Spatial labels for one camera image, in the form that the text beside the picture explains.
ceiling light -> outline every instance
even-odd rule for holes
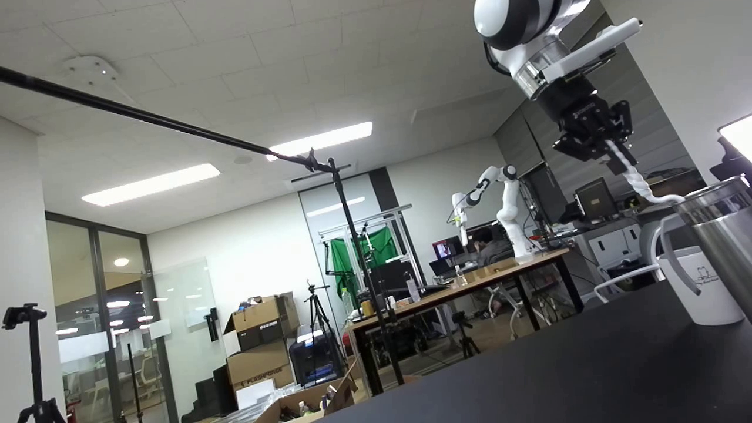
[[[333,130],[322,130],[315,135],[305,135],[305,139],[293,139],[287,142],[277,142],[271,150],[279,152],[279,155],[307,155],[311,150],[324,150],[332,146],[341,146],[341,142],[352,142],[360,139],[368,139],[373,133],[373,122],[360,122],[360,123],[351,123],[351,127],[341,127]]]
[[[362,202],[364,202],[364,197],[352,197],[352,199],[348,199],[348,207],[355,207],[355,203],[362,203]],[[339,208],[344,208],[344,203],[329,203],[329,207],[322,207],[322,208],[312,208],[305,215],[315,217],[315,215],[332,214],[332,212],[339,212]]]
[[[721,135],[747,160],[752,160],[752,115],[720,129]]]
[[[109,307],[126,307],[131,301],[109,301]]]
[[[113,266],[114,267],[125,267],[125,266],[130,266],[131,261],[126,259],[126,255],[118,255],[114,261],[113,261]]]
[[[54,331],[56,336],[67,336],[67,333],[78,333],[78,327],[63,327]]]
[[[214,165],[205,162],[197,166],[185,166],[185,169],[159,174],[152,177],[141,177],[134,183],[90,193],[83,199],[90,203],[97,203],[97,207],[110,207],[110,203],[130,202],[136,197],[148,197],[154,193],[174,190],[174,187],[191,185],[191,183],[206,180],[206,177],[217,177],[217,175],[219,175],[219,169]]]

desk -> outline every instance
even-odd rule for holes
[[[571,303],[574,303],[576,311],[581,311],[583,310],[583,301],[581,301],[581,293],[574,286],[574,279],[571,279],[571,275],[568,275],[568,270],[564,266],[564,255],[566,254],[568,254],[568,249],[554,249],[554,251],[535,254],[532,261],[523,261],[523,262],[516,262],[514,259],[490,262],[490,266],[486,266],[489,267],[486,271],[480,271],[480,276],[470,279],[466,286],[443,289],[443,290],[423,295],[418,303],[408,303],[408,304],[400,307],[394,311],[394,318],[405,318],[405,317],[412,317],[412,314],[423,311],[427,307],[436,307],[436,304],[441,304],[446,301],[454,301],[458,295],[466,295],[470,290],[476,290],[476,289],[485,289],[485,286],[494,286],[500,279],[513,279],[514,286],[519,289],[519,295],[523,301],[526,314],[528,314],[534,328],[537,331],[540,323],[535,318],[534,304],[526,297],[526,290],[521,286],[519,275],[526,271],[526,270],[554,262],[560,275],[561,275],[561,279],[564,279],[564,286],[566,286],[566,290],[571,295]],[[367,382],[372,388],[372,395],[381,395],[383,392],[383,384],[381,384],[381,378],[378,378],[378,367],[373,362],[372,344],[368,344],[368,333],[367,333],[368,328],[375,328],[375,327],[378,327],[375,317],[355,321],[351,327],[351,331],[355,336],[358,354],[360,354],[362,367],[367,370]]]
[[[486,349],[324,423],[750,420],[752,323],[700,328],[667,284]]]

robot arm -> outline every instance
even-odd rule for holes
[[[503,183],[503,197],[500,197],[500,208],[496,212],[496,221],[506,227],[514,259],[528,259],[534,255],[534,243],[523,237],[519,223],[516,223],[516,197],[519,197],[519,177],[514,166],[489,166],[480,177],[476,185],[470,193],[454,193],[452,195],[452,221],[461,230],[461,241],[468,246],[468,208],[476,207],[485,197],[485,193]]]
[[[494,68],[508,72],[560,123],[557,150],[579,160],[609,155],[611,172],[626,174],[634,165],[626,148],[633,133],[630,105],[609,105],[584,72],[638,32],[641,21],[611,25],[568,52],[560,32],[587,5],[590,0],[476,0],[475,28],[486,40]]]

ceiling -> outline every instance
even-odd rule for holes
[[[120,71],[90,92],[252,142],[373,120],[372,139],[320,152],[358,174],[490,135],[521,100],[485,60],[473,0],[0,0],[0,65],[86,88],[60,65],[79,53]],[[293,193],[305,174],[15,86],[0,115],[43,133],[49,212],[139,232]],[[197,162],[223,175],[106,208],[79,199]]]

smoke detector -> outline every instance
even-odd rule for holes
[[[63,71],[85,86],[113,86],[120,79],[118,68],[100,55],[70,55]]]

